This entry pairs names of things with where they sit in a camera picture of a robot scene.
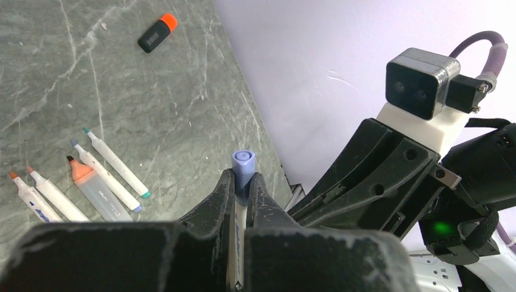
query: white wall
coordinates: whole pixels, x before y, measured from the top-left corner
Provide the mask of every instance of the white wall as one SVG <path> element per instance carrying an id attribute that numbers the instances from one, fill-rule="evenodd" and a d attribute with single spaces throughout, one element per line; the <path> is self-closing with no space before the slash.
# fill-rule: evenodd
<path id="1" fill-rule="evenodd" d="M 449 54 L 482 30 L 516 44 L 515 1 L 215 0 L 292 184 L 308 192 L 358 124 L 385 103 L 385 66 L 408 47 Z M 489 42 L 459 61 L 476 77 Z M 479 117 L 516 121 L 516 49 Z M 484 130 L 464 130 L 459 141 Z"/>

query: white marker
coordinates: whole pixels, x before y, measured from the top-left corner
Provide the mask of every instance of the white marker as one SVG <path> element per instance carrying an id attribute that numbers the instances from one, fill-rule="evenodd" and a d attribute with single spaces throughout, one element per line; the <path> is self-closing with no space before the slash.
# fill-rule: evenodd
<path id="1" fill-rule="evenodd" d="M 13 182 L 18 186 L 18 196 L 27 204 L 27 206 L 38 216 L 43 223 L 63 222 L 63 219 L 50 207 L 45 199 L 38 193 L 34 187 L 29 187 L 14 172 L 9 172 Z"/>
<path id="2" fill-rule="evenodd" d="M 89 222 L 83 214 L 49 179 L 43 178 L 30 166 L 27 167 L 30 176 L 36 181 L 36 188 L 50 201 L 63 215 L 72 222 Z"/>
<path id="3" fill-rule="evenodd" d="M 91 145 L 104 157 L 113 168 L 120 173 L 127 183 L 143 198 L 148 198 L 150 192 L 148 188 L 134 175 L 134 173 L 125 165 L 109 146 L 95 136 L 88 128 L 83 128 L 84 132 L 91 139 Z"/>
<path id="4" fill-rule="evenodd" d="M 249 185 L 256 171 L 256 155 L 249 150 L 239 150 L 231 156 L 233 174 L 235 174 L 234 232 L 235 232 L 235 286 L 237 291 L 243 288 L 244 235 L 246 229 Z"/>
<path id="5" fill-rule="evenodd" d="M 140 203 L 121 185 L 116 178 L 91 154 L 84 150 L 75 140 L 72 140 L 72 146 L 79 153 L 79 158 L 87 166 L 91 167 L 102 178 L 111 191 L 120 199 L 129 209 L 138 213 L 142 210 Z"/>

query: marker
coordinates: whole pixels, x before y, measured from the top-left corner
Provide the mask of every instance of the marker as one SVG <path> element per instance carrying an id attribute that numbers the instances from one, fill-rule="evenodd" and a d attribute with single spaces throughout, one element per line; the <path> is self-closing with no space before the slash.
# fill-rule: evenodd
<path id="1" fill-rule="evenodd" d="M 9 172 L 11 179 L 18 186 L 18 196 L 36 214 L 43 223 L 63 222 L 63 219 L 50 207 L 34 187 L 28 186 L 16 173 Z"/>
<path id="2" fill-rule="evenodd" d="M 133 221 L 104 181 L 91 167 L 77 162 L 72 156 L 66 159 L 72 167 L 72 179 L 89 202 L 106 221 Z"/>
<path id="3" fill-rule="evenodd" d="M 235 174 L 235 287 L 241 289 L 249 186 L 256 169 L 256 155 L 249 150 L 236 151 L 231 156 L 231 164 Z"/>
<path id="4" fill-rule="evenodd" d="M 72 140 L 72 146 L 79 153 L 79 158 L 87 166 L 90 166 L 97 174 L 104 180 L 106 185 L 111 191 L 134 213 L 138 213 L 142 210 L 140 203 L 129 193 L 113 175 L 106 169 L 90 152 L 84 150 L 75 140 Z"/>
<path id="5" fill-rule="evenodd" d="M 91 145 L 97 152 L 104 157 L 111 166 L 120 173 L 120 176 L 143 198 L 148 198 L 150 192 L 148 188 L 134 175 L 134 173 L 125 165 L 116 154 L 109 148 L 109 146 L 95 136 L 88 128 L 83 128 L 84 132 L 91 139 Z"/>
<path id="6" fill-rule="evenodd" d="M 27 171 L 36 181 L 36 188 L 70 221 L 89 222 L 83 214 L 49 179 L 43 178 L 37 171 L 28 166 Z"/>
<path id="7" fill-rule="evenodd" d="M 138 40 L 138 45 L 146 53 L 152 52 L 176 28 L 177 20 L 170 13 L 166 13 L 155 22 Z"/>

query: blue marker cap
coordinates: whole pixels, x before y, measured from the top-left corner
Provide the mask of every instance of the blue marker cap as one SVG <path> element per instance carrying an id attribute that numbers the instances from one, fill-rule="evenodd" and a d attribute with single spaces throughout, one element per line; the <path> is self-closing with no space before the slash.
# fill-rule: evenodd
<path id="1" fill-rule="evenodd" d="M 235 200 L 247 206 L 249 199 L 249 183 L 256 171 L 256 155 L 249 150 L 239 150 L 231 156 L 231 164 L 235 173 Z"/>

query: screw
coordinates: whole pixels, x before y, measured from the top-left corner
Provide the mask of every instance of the screw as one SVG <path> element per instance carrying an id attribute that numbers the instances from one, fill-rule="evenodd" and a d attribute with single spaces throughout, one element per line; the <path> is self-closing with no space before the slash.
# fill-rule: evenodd
<path id="1" fill-rule="evenodd" d="M 482 85 L 480 85 L 477 89 L 479 92 L 481 93 L 486 93 L 488 90 L 489 90 L 489 85 L 483 83 Z"/>

